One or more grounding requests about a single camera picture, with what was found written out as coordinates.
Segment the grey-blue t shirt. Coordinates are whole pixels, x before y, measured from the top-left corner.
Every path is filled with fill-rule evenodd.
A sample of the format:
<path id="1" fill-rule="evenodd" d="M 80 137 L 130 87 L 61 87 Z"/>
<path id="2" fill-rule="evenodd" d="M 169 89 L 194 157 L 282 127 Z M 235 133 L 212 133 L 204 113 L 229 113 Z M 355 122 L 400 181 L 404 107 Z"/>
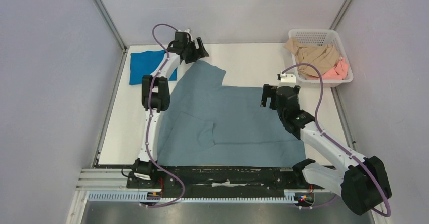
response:
<path id="1" fill-rule="evenodd" d="M 158 163 L 289 168 L 304 160 L 303 142 L 260 106 L 262 89 L 224 86 L 224 76 L 198 61 L 179 80 L 161 121 Z"/>

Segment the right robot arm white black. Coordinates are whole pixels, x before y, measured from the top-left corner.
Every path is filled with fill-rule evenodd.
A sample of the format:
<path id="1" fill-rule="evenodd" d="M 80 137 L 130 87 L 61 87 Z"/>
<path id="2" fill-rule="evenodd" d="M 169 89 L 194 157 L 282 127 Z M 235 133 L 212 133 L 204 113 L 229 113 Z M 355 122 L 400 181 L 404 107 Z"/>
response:
<path id="1" fill-rule="evenodd" d="M 312 146 L 334 168 L 305 159 L 293 166 L 293 183 L 299 188 L 317 185 L 331 191 L 356 215 L 363 215 L 383 203 L 386 211 L 378 214 L 389 217 L 388 199 L 392 191 L 383 161 L 376 156 L 366 157 L 330 136 L 312 114 L 301 109 L 299 90 L 299 86 L 265 84 L 260 106 L 265 107 L 270 99 L 269 107 L 278 113 L 284 129 Z"/>

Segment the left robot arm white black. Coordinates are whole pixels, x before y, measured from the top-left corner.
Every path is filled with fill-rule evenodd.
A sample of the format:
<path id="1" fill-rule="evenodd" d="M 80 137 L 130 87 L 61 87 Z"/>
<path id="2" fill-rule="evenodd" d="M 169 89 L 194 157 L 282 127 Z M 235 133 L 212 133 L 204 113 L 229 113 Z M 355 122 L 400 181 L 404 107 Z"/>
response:
<path id="1" fill-rule="evenodd" d="M 129 179 L 145 187 L 157 185 L 157 142 L 161 121 L 170 106 L 169 78 L 182 63 L 193 63 L 209 57 L 201 38 L 193 39 L 188 30 L 176 31 L 173 41 L 163 51 L 162 60 L 141 82 L 141 103 L 145 109 L 143 139 L 140 152 L 132 165 Z"/>

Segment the beige t shirt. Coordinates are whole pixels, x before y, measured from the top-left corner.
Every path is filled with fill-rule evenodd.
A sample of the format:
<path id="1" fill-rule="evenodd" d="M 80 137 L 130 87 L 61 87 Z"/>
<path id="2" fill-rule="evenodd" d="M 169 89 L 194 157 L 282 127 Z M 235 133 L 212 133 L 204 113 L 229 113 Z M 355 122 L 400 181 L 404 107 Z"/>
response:
<path id="1" fill-rule="evenodd" d="M 312 46 L 309 44 L 302 44 L 298 42 L 295 37 L 290 38 L 285 46 L 287 50 L 291 52 L 291 54 L 295 57 L 297 64 L 303 64 L 300 66 L 309 66 L 314 68 L 311 63 L 320 60 L 320 59 L 338 59 L 340 57 L 340 53 L 332 44 L 325 44 L 322 46 Z"/>

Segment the folded bright blue t shirt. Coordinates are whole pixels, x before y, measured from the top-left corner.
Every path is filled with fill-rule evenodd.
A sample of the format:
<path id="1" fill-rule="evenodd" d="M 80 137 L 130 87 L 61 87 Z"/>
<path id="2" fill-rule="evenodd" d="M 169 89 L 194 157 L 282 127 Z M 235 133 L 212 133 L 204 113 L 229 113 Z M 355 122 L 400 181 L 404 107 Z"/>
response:
<path id="1" fill-rule="evenodd" d="M 163 61 L 164 51 L 131 53 L 129 85 L 140 85 L 144 75 L 150 75 Z"/>

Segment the white plastic laundry basket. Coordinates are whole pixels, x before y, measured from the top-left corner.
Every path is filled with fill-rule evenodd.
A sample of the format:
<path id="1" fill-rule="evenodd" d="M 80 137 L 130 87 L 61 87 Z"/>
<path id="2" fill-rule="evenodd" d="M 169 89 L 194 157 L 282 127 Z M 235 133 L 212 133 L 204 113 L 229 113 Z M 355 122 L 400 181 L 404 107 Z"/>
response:
<path id="1" fill-rule="evenodd" d="M 291 53 L 296 82 L 300 86 L 337 87 L 354 79 L 339 34 L 330 29 L 292 29 L 284 45 Z"/>

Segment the pink t shirt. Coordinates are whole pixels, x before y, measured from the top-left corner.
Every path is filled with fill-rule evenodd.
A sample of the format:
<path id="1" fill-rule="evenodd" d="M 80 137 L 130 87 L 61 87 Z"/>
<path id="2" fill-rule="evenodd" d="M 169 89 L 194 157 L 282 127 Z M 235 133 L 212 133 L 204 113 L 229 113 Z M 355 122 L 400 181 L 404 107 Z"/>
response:
<path id="1" fill-rule="evenodd" d="M 349 65 L 344 57 L 338 59 L 320 59 L 311 63 L 322 75 L 323 80 L 344 80 L 348 74 Z M 300 66 L 300 73 L 306 79 L 318 80 L 316 71 L 309 66 Z"/>

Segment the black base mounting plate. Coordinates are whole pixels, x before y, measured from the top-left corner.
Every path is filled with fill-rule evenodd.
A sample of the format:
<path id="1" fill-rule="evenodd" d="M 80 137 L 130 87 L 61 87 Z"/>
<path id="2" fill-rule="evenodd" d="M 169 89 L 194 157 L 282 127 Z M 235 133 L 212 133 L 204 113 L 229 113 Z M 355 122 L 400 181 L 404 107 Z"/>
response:
<path id="1" fill-rule="evenodd" d="M 291 168 L 181 166 L 166 170 L 174 176 L 153 168 L 150 179 L 142 180 L 130 172 L 126 186 L 161 189 L 165 198 L 268 198 L 281 197 L 284 190 L 307 192 L 310 188 Z"/>

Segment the right aluminium frame post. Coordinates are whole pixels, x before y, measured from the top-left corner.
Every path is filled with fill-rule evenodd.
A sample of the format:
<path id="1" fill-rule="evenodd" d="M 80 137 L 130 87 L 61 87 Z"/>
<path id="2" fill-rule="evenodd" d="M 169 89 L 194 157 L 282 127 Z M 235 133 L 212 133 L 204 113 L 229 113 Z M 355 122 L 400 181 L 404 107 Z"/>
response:
<path id="1" fill-rule="evenodd" d="M 338 10 L 337 14 L 335 15 L 329 29 L 336 30 L 343 20 L 347 10 L 349 9 L 349 6 L 351 5 L 353 0 L 344 0 L 340 9 Z"/>

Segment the aluminium frame post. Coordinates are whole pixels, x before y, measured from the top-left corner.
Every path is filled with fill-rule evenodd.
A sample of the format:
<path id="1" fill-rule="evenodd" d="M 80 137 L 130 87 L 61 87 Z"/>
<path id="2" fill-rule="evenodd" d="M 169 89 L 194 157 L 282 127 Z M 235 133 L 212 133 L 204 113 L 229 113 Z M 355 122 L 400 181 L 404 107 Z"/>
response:
<path id="1" fill-rule="evenodd" d="M 349 9 L 349 6 L 351 5 L 353 0 L 344 0 L 340 9 L 338 10 L 337 14 L 335 15 L 329 29 L 336 30 L 343 20 L 347 10 Z"/>
<path id="2" fill-rule="evenodd" d="M 121 37 L 116 25 L 113 22 L 112 17 L 110 16 L 104 2 L 102 0 L 93 0 L 95 3 L 95 6 L 97 7 L 98 11 L 100 12 L 104 22 L 108 26 L 109 30 L 111 31 L 116 43 L 118 44 L 119 48 L 125 52 L 127 50 L 127 45 L 124 42 L 123 38 Z"/>

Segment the left aluminium frame post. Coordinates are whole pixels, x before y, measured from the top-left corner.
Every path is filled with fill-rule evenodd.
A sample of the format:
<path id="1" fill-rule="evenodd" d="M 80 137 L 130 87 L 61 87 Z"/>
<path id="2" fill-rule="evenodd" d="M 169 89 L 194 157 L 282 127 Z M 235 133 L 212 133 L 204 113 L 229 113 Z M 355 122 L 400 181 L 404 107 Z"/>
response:
<path id="1" fill-rule="evenodd" d="M 95 6 L 97 7 L 98 11 L 100 12 L 104 22 L 108 26 L 109 30 L 111 31 L 116 43 L 118 44 L 119 48 L 125 52 L 127 50 L 127 45 L 124 42 L 123 38 L 121 37 L 116 25 L 113 22 L 112 17 L 110 16 L 104 2 L 102 0 L 93 0 L 95 3 Z"/>

